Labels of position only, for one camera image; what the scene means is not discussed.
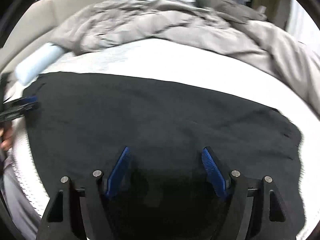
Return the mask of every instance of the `bed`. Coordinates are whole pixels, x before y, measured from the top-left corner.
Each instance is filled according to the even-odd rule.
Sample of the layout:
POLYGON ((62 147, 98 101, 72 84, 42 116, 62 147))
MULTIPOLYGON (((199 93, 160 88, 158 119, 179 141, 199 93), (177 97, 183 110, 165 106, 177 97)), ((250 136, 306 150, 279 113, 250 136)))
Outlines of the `bed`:
MULTIPOLYGON (((175 81, 233 94, 278 109, 303 134, 299 149, 302 163, 299 189, 306 223, 297 239, 306 239, 317 225, 320 219, 320 203, 317 201, 320 189, 313 186, 313 179, 320 164, 317 154, 320 121, 294 92, 272 76, 236 59, 160 39, 136 41, 77 57, 67 53, 43 73, 57 71, 175 81)), ((15 83, 11 91, 12 99, 20 97, 24 88, 15 83)), ((49 197, 33 164, 24 118, 15 120, 14 127, 14 170, 25 195, 41 216, 49 197)))

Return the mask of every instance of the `white bed sheet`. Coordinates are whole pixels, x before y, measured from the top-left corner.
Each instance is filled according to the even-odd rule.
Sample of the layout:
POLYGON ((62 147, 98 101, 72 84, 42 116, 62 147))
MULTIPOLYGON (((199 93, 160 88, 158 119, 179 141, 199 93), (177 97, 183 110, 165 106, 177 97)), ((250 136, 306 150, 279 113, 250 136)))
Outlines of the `white bed sheet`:
MULTIPOLYGON (((299 190, 306 223, 297 239, 306 239, 317 225, 320 219, 320 187, 316 186, 320 166, 320 121, 294 92, 272 76, 236 59, 159 39, 136 41, 78 57, 68 53, 43 73, 57 71, 108 73, 180 82, 278 109, 303 134, 299 148, 302 163, 299 190)), ((17 83, 12 99, 20 97, 24 88, 17 83)), ((14 127, 14 169, 27 198, 42 215, 49 197, 33 164, 24 118, 17 119, 14 127)))

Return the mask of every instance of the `black cloth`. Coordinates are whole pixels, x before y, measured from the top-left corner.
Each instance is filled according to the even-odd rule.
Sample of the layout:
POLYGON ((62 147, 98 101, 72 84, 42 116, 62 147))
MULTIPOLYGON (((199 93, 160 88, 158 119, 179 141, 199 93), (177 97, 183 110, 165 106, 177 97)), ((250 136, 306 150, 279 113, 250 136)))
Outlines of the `black cloth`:
POLYGON ((42 74, 23 96, 33 94, 41 107, 26 116, 27 131, 50 197, 61 177, 81 184, 113 166, 124 146, 131 149, 130 170, 110 203, 123 239, 210 236, 225 204, 206 182, 206 146, 247 177, 271 176, 295 233, 304 225, 301 135, 275 109, 175 82, 92 73, 42 74))

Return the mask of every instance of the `silver pin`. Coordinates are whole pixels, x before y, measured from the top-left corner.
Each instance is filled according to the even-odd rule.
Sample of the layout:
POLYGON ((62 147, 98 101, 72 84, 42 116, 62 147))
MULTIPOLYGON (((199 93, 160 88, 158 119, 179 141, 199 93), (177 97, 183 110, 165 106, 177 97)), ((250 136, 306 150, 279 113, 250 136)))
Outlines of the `silver pin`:
POLYGON ((269 183, 272 182, 272 178, 270 176, 265 176, 264 180, 269 183))
POLYGON ((102 171, 96 170, 92 173, 93 176, 98 177, 102 174, 102 171))
POLYGON ((231 172, 231 175, 234 176, 234 177, 239 177, 240 176, 240 172, 234 170, 234 171, 231 172))
POLYGON ((66 183, 68 180, 69 180, 69 178, 68 178, 67 176, 64 176, 64 177, 62 177, 62 178, 60 179, 60 181, 61 181, 62 183, 66 183))

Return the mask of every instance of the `human hand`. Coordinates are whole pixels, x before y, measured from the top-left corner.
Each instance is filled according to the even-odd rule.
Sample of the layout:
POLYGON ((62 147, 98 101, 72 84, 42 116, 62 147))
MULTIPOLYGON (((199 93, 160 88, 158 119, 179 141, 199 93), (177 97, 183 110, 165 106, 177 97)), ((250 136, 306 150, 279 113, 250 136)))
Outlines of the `human hand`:
POLYGON ((13 129, 12 122, 5 125, 5 128, 0 129, 0 136, 2 136, 3 142, 1 143, 1 148, 4 151, 9 150, 13 143, 13 129))

